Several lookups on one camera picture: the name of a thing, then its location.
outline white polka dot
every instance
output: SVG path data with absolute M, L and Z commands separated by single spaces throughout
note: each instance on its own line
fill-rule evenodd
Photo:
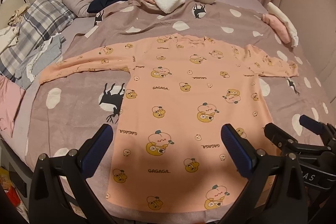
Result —
M 287 56 L 286 56 L 283 52 L 281 52 L 281 51 L 277 51 L 277 55 L 278 55 L 278 57 L 280 57 L 282 60 L 284 60 L 285 62 L 287 62 L 288 58 L 287 58 Z
M 263 36 L 263 34 L 261 34 L 261 33 L 258 32 L 258 31 L 253 31 L 252 33 L 253 33 L 253 36 L 254 36 L 254 37 L 262 37 L 262 36 Z
M 126 8 L 124 8 L 124 9 L 122 9 L 122 10 L 120 10 L 121 12 L 130 12 L 130 11 L 132 11 L 134 9 L 134 6 L 129 6 L 129 7 L 126 7 Z
M 299 119 L 300 119 L 300 114 L 295 114 L 292 118 L 292 126 L 297 133 L 297 135 L 301 136 L 302 132 L 302 125 L 300 125 Z
M 190 27 L 183 21 L 176 21 L 173 25 L 173 28 L 178 31 L 183 31 L 189 29 Z
M 269 92 L 271 91 L 271 88 L 269 87 L 269 85 L 261 78 L 259 78 L 259 84 L 260 84 L 260 88 L 261 88 L 261 93 L 262 95 L 265 97 L 269 94 Z
M 59 150 L 57 150 L 54 154 L 54 157 L 62 157 L 65 156 L 69 152 L 69 149 L 64 147 Z
M 222 28 L 222 30 L 223 30 L 224 32 L 226 32 L 226 33 L 232 33 L 232 32 L 234 31 L 233 28 L 229 28 L 229 27 L 221 27 L 221 28 Z
M 48 109 L 53 109 L 61 100 L 62 90 L 59 88 L 53 88 L 48 92 L 47 100 L 45 102 Z
M 300 57 L 297 57 L 297 56 L 294 56 L 294 58 L 296 59 L 296 61 L 299 63 L 299 64 L 303 64 L 302 60 Z
M 319 114 L 317 113 L 317 110 L 314 107 L 312 107 L 311 111 L 313 112 L 315 121 L 319 121 Z
M 126 32 L 127 33 L 132 33 L 132 32 L 140 32 L 141 29 L 134 28 L 133 26 L 130 27 Z
M 28 154 L 28 141 L 29 141 L 29 139 L 27 139 L 27 142 L 26 142 L 26 151 L 25 151 L 25 155 L 27 156 L 27 154 Z
M 242 14 L 241 12 L 238 12 L 237 10 L 230 9 L 231 14 L 233 14 L 235 17 L 240 17 Z
M 281 39 L 280 39 L 280 37 L 279 37 L 276 33 L 274 33 L 274 36 L 275 36 L 275 40 L 276 40 L 279 44 L 281 44 Z
M 316 77 L 315 77 L 315 80 L 316 80 L 316 83 L 317 83 L 319 86 L 321 86 L 321 82 L 320 82 L 320 80 L 317 79 Z
M 326 104 L 325 104 L 325 103 L 322 103 L 322 106 L 323 106 L 323 108 L 324 108 L 325 113 L 328 114 L 328 113 L 329 113 L 329 110 L 328 110 L 328 107 L 326 106 Z
M 106 87 L 106 92 L 108 92 L 111 88 L 111 85 L 107 85 Z M 121 89 L 121 85 L 115 85 L 113 87 L 113 89 L 110 91 L 110 94 L 118 94 L 118 92 Z M 125 87 L 123 87 L 123 90 L 120 92 L 120 94 L 124 94 L 125 93 Z M 101 99 L 103 97 L 104 93 L 100 94 L 99 98 L 98 98 L 98 105 L 100 106 L 101 109 L 105 110 L 105 111 L 109 111 L 109 112 L 113 112 L 113 108 L 116 108 L 115 105 L 113 104 L 106 104 L 106 103 L 100 103 Z
M 307 79 L 307 77 L 305 77 L 303 80 L 304 80 L 304 83 L 306 84 L 307 88 L 311 89 L 311 84 L 310 84 L 309 80 Z

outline bedsheet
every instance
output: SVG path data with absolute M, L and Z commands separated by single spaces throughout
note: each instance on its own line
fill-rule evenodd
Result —
M 111 43 L 161 35 L 166 39 L 165 35 L 176 31 L 181 35 L 212 37 L 241 47 L 253 44 L 270 56 L 293 60 L 299 68 L 300 76 L 292 79 L 259 78 L 261 92 L 276 125 L 301 143 L 321 144 L 318 136 L 299 125 L 300 115 L 335 124 L 325 92 L 300 45 L 295 49 L 283 45 L 273 30 L 260 20 L 261 14 L 254 10 L 223 3 L 204 6 L 187 0 L 172 14 L 165 15 L 155 5 L 142 0 L 128 0 L 107 7 L 103 18 L 95 31 L 90 32 L 96 38 L 95 43 L 87 43 L 86 36 L 76 37 L 63 59 Z M 102 123 L 108 122 L 115 131 L 118 115 L 113 117 L 113 110 L 118 102 L 112 95 L 117 95 L 128 80 L 129 74 L 123 71 L 82 72 L 42 85 L 31 113 L 26 156 L 28 166 L 34 168 L 40 153 L 57 156 L 79 148 Z M 106 96 L 103 98 L 106 88 L 110 90 L 108 99 Z M 87 181 L 114 216 L 152 223 L 199 223 L 221 218 L 232 205 L 208 211 L 168 214 L 130 210 L 108 203 L 106 189 L 112 153 L 113 143 L 95 175 Z

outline pink cloth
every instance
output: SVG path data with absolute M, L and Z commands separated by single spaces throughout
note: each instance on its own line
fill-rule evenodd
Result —
M 288 44 L 291 41 L 291 36 L 289 35 L 286 26 L 275 15 L 263 14 L 262 20 L 275 30 L 283 43 Z
M 12 137 L 14 119 L 25 91 L 0 75 L 0 133 Z

